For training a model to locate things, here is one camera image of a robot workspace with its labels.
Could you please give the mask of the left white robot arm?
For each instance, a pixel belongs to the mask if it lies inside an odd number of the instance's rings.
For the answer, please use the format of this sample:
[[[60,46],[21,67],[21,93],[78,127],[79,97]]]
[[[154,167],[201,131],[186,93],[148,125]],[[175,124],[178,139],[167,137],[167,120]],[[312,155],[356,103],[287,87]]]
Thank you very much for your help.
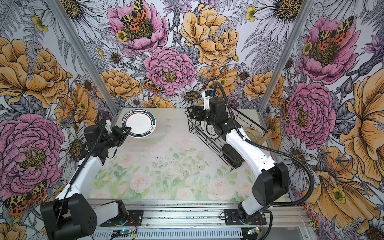
[[[83,159],[63,191],[41,209],[48,239],[78,240],[91,236],[105,222],[123,223],[128,219],[129,214],[121,200],[94,209],[87,197],[98,171],[107,160],[109,149],[121,146],[130,131],[130,127],[101,125],[85,129]]]

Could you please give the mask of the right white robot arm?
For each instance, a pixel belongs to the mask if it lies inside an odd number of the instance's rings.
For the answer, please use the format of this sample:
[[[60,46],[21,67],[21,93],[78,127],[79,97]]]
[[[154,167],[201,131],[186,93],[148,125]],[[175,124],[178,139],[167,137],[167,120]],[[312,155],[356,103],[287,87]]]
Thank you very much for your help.
[[[213,127],[218,138],[224,141],[219,153],[229,166],[238,168],[246,162],[252,170],[256,178],[252,194],[238,206],[243,223],[252,221],[288,192],[287,166],[265,155],[262,146],[251,141],[223,98],[209,98],[203,106],[188,107],[186,114],[191,121]]]

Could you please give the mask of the green red rimmed white plate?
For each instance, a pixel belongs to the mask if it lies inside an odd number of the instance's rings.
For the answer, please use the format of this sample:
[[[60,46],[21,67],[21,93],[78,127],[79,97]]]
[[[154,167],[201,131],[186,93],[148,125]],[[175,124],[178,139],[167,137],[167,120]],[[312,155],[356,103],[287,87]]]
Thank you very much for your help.
[[[131,128],[128,135],[132,138],[145,138],[154,132],[156,118],[144,109],[135,109],[126,113],[122,118],[122,127]]]

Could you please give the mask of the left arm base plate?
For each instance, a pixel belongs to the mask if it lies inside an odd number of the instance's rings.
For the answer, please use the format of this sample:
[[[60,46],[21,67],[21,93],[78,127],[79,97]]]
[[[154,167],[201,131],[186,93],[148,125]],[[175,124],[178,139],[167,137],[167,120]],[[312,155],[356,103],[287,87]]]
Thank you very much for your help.
[[[140,227],[143,214],[143,210],[127,210],[125,214],[102,223],[101,227]]]

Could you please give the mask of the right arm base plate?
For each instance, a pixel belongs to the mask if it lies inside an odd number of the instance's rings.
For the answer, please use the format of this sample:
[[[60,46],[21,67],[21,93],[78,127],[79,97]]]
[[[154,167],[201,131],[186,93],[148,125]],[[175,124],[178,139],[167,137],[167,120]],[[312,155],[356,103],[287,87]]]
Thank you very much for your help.
[[[266,225],[267,220],[264,213],[259,211],[248,215],[245,211],[239,209],[225,209],[224,221],[227,226],[237,225]]]

